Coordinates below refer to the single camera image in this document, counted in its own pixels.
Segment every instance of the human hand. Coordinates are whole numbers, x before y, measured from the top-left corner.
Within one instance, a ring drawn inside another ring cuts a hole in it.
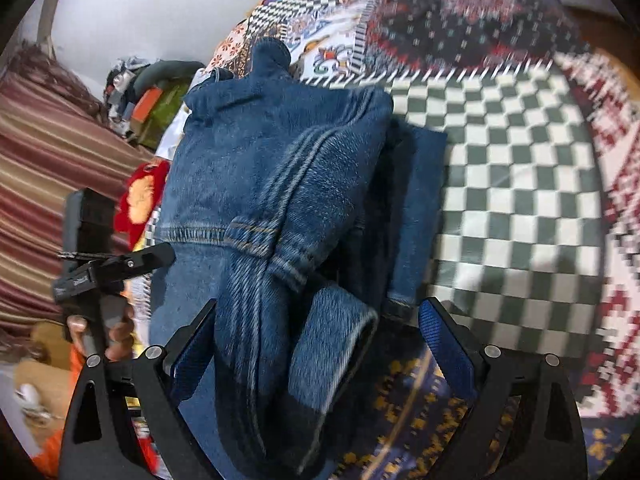
[[[121,361],[132,356],[133,348],[133,307],[127,305],[122,321],[116,323],[109,330],[110,344],[104,353],[109,361]],[[87,357],[84,345],[82,344],[82,334],[86,330],[86,320],[81,316],[69,316],[66,320],[69,326],[71,339],[76,350]]]

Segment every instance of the red patterned fabric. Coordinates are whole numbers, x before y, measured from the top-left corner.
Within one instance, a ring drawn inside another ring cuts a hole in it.
[[[606,199],[606,282],[599,348],[580,378],[583,417],[640,412],[640,116],[608,59],[564,56],[556,62],[591,106],[587,116]]]

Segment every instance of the red cloth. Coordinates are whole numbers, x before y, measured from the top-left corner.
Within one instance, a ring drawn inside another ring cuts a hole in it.
[[[116,231],[128,233],[130,251],[140,240],[146,221],[162,198],[169,167],[166,160],[140,164],[127,180],[127,191],[118,204],[113,227]]]

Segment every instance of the blue gripper pad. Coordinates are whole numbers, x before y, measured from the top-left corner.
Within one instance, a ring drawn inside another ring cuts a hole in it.
[[[452,393],[467,402],[475,400],[478,391],[474,366],[430,300],[424,300],[419,307],[418,327]]]

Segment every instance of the striped fabric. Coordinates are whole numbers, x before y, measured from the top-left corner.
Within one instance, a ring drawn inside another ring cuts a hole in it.
[[[117,200],[150,158],[101,126],[101,105],[73,75],[27,47],[0,81],[0,330],[27,335],[59,319],[65,196],[91,187]],[[116,240],[126,250],[123,238]]]

